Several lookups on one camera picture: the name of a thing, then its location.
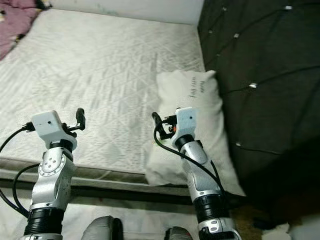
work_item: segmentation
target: black cable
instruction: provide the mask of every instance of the black cable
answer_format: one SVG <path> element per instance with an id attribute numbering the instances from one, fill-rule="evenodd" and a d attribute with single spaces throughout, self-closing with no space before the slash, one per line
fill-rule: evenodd
<path id="1" fill-rule="evenodd" d="M 160 127 L 161 124 L 162 124 L 162 122 L 159 123 L 159 124 L 154 128 L 154 131 L 153 131 L 154 141 L 155 141 L 161 148 L 163 148 L 163 149 L 165 149 L 165 150 L 167 150 L 167 151 L 169 151 L 169 152 L 171 152 L 171 153 L 173 153 L 173 154 L 176 154 L 176 155 L 180 156 L 181 158 L 184 158 L 185 160 L 193 163 L 193 164 L 196 165 L 198 168 L 200 168 L 200 169 L 203 170 L 205 173 L 207 173 L 207 174 L 218 184 L 218 186 L 219 186 L 219 188 L 220 188 L 220 190 L 221 190 L 221 193 L 222 193 L 223 197 L 225 198 L 225 200 L 227 200 L 227 199 L 226 199 L 226 194 L 225 194 L 224 187 L 222 186 L 222 184 L 221 184 L 221 182 L 220 182 L 220 178 L 219 178 L 219 175 L 218 175 L 218 171 L 217 171 L 217 169 L 216 169 L 216 166 L 214 166 L 214 163 L 211 161 L 211 165 L 214 166 L 213 169 L 214 169 L 214 172 L 215 172 L 216 176 L 213 175 L 212 172 L 210 172 L 208 169 L 206 169 L 206 168 L 205 168 L 204 166 L 202 166 L 200 163 L 198 163 L 197 161 L 195 161 L 195 160 L 193 160 L 192 158 L 188 157 L 187 155 L 185 155 L 185 154 L 183 154 L 183 153 L 181 153 L 181 152 L 179 152 L 179 151 L 176 151 L 176 150 L 174 150 L 174 149 L 172 149 L 172 148 L 170 148 L 170 147 L 167 147 L 167 146 L 163 145 L 163 144 L 157 139 L 157 130 L 158 130 L 158 128 Z"/>
<path id="2" fill-rule="evenodd" d="M 29 212 L 28 210 L 26 210 L 24 208 L 24 206 L 22 206 L 22 204 L 20 203 L 18 197 L 17 197 L 17 181 L 18 181 L 18 178 L 20 177 L 20 175 L 22 173 L 24 173 L 25 171 L 29 170 L 29 169 L 32 169 L 32 168 L 35 168 L 35 167 L 38 167 L 39 166 L 39 163 L 37 164 L 33 164 L 33 165 L 30 165 L 30 166 L 27 166 L 23 169 L 21 169 L 17 175 L 15 175 L 15 178 L 13 180 L 13 185 L 12 185 L 12 195 L 13 195 L 13 198 L 14 198 L 14 201 L 16 203 L 16 205 L 20 208 L 22 214 L 27 218 L 29 216 Z"/>
<path id="3" fill-rule="evenodd" d="M 18 133 L 27 130 L 25 127 L 20 128 L 19 130 L 15 131 L 14 133 L 12 133 L 4 142 L 3 144 L 0 146 L 0 153 L 1 151 L 4 149 L 4 147 L 7 145 L 7 143 Z M 2 190 L 0 189 L 0 197 L 5 201 L 6 204 L 8 204 L 11 208 L 13 208 L 14 210 L 16 210 L 18 213 L 23 214 L 23 212 L 21 211 L 21 209 L 19 207 L 17 207 L 16 205 L 14 205 L 6 196 L 5 194 L 2 192 Z"/>

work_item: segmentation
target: floor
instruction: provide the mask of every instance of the floor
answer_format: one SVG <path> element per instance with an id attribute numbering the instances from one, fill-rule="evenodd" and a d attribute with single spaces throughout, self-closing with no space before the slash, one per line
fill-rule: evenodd
<path id="1" fill-rule="evenodd" d="M 3 189 L 11 200 L 11 190 Z M 27 207 L 31 191 L 19 190 L 21 203 Z M 232 211 L 242 240 L 261 240 L 261 231 L 252 227 L 254 209 L 245 206 Z M 64 214 L 62 235 L 65 240 L 80 240 L 83 231 L 95 218 L 111 215 L 123 222 L 125 240 L 163 240 L 165 231 L 172 226 L 186 228 L 198 240 L 197 218 L 193 206 L 115 200 L 94 197 L 73 198 Z M 16 240 L 23 236 L 27 219 L 0 204 L 1 239 Z"/>

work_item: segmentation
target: fabric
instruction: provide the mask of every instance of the fabric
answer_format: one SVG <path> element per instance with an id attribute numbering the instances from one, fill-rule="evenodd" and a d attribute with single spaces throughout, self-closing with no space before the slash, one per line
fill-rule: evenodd
<path id="1" fill-rule="evenodd" d="M 198 26 L 204 63 L 217 71 L 244 191 L 270 204 L 297 188 L 319 188 L 313 147 L 320 136 L 320 4 L 206 0 L 204 6 Z"/>
<path id="2" fill-rule="evenodd" d="M 75 165 L 144 174 L 160 101 L 156 74 L 175 69 L 203 71 L 194 26 L 44 11 L 0 64 L 0 142 L 36 113 L 56 110 L 73 124 L 82 107 Z M 35 132 L 21 133 L 2 156 L 39 162 L 44 150 Z"/>
<path id="3" fill-rule="evenodd" d="M 226 191 L 243 195 L 229 157 L 227 136 L 224 129 L 222 100 L 214 71 L 163 72 L 157 76 L 158 94 L 161 99 L 159 115 L 171 116 L 176 108 L 197 108 L 195 139 L 203 148 L 219 172 Z M 172 141 L 164 143 L 171 147 Z M 186 184 L 186 174 L 180 157 L 153 144 L 146 168 L 146 179 L 151 185 Z"/>
<path id="4" fill-rule="evenodd" d="M 35 0 L 0 0 L 0 60 L 27 34 L 38 13 Z"/>

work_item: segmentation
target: white textured mattress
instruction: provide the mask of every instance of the white textured mattress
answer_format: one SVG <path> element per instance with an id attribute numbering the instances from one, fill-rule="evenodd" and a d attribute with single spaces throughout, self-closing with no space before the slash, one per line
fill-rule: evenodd
<path id="1" fill-rule="evenodd" d="M 78 166 L 144 173 L 152 141 L 151 113 L 158 109 L 156 74 L 203 71 L 195 26 L 51 9 L 0 61 L 0 141 L 56 110 L 76 122 Z M 39 162 L 45 150 L 35 132 L 19 134 L 2 157 Z"/>

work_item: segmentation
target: dark gray tufted headboard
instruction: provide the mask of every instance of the dark gray tufted headboard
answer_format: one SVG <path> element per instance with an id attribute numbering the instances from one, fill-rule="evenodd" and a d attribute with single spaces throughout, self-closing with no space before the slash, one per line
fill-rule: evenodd
<path id="1" fill-rule="evenodd" d="M 320 1 L 206 0 L 198 31 L 245 192 L 319 186 Z"/>

